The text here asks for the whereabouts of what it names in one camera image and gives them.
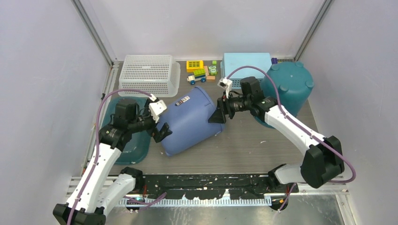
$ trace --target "light blue basket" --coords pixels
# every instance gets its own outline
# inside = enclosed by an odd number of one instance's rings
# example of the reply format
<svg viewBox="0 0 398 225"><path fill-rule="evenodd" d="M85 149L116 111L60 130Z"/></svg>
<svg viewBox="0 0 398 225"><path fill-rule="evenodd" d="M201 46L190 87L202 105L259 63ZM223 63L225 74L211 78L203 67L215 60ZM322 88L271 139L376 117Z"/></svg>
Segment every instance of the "light blue basket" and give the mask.
<svg viewBox="0 0 398 225"><path fill-rule="evenodd" d="M221 77L228 76L232 71L242 66L254 66L267 72L271 65L269 53L224 53L220 65ZM248 76L254 76L260 82L264 78L264 74L255 69L241 69L230 78L232 80L232 88L240 89L240 80Z"/></svg>

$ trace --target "toy truck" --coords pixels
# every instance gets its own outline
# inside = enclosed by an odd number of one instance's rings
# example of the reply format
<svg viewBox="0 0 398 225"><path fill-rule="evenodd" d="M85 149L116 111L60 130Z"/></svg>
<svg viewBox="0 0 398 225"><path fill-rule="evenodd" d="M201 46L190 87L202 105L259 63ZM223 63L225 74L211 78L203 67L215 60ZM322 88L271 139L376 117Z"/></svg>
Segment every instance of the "toy truck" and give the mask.
<svg viewBox="0 0 398 225"><path fill-rule="evenodd" d="M193 72L193 75L188 76L187 81L194 85L196 81L206 82L206 71L205 69L197 69Z"/></svg>

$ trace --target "white plastic basket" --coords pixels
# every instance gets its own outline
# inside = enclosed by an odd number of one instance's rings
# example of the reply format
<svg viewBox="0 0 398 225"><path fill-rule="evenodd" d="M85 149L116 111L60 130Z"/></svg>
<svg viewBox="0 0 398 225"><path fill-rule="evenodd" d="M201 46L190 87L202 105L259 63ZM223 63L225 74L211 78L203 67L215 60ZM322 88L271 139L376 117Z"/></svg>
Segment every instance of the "white plastic basket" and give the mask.
<svg viewBox="0 0 398 225"><path fill-rule="evenodd" d="M180 64L171 55L127 55L119 77L119 89L134 88L156 97L174 97L180 85ZM120 96L146 97L132 91Z"/></svg>

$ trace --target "white wall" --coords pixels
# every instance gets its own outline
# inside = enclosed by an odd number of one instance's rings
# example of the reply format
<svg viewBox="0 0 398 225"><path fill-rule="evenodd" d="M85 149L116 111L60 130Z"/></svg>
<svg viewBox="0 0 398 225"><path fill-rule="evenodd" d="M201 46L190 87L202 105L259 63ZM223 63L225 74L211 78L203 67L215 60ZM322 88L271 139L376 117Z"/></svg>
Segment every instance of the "white wall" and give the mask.
<svg viewBox="0 0 398 225"><path fill-rule="evenodd" d="M365 225L398 221L397 21L396 0L335 1L301 59L319 131L357 170L348 187Z"/></svg>
<svg viewBox="0 0 398 225"><path fill-rule="evenodd" d="M118 60L127 54L177 59L225 52L293 57L323 0L89 1Z"/></svg>
<svg viewBox="0 0 398 225"><path fill-rule="evenodd" d="M70 0L0 7L0 218L55 224L109 68Z"/></svg>

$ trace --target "overturned teal bin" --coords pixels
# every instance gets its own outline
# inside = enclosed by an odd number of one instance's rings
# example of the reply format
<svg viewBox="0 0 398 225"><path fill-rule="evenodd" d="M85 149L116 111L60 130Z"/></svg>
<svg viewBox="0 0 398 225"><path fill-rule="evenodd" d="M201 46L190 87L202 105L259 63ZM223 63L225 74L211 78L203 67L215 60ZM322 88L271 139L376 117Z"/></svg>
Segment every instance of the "overturned teal bin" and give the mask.
<svg viewBox="0 0 398 225"><path fill-rule="evenodd" d="M109 102L107 111L105 113L102 126L104 127L111 120L111 115L115 113L116 104L121 99L134 99L139 105L140 109L145 106L146 98L141 97L116 97ZM120 154L120 157L116 160L115 164L131 165L141 162L149 150L149 143L151 142L151 137L146 131L135 133L131 135L131 140L126 144L124 151Z"/></svg>
<svg viewBox="0 0 398 225"><path fill-rule="evenodd" d="M310 72L302 62L297 61L274 64L267 74L278 88L281 104L290 114L296 117L314 88L314 81ZM264 96L276 98L274 86L269 79L266 77L262 79L260 86ZM256 120L266 127L271 127L258 118Z"/></svg>

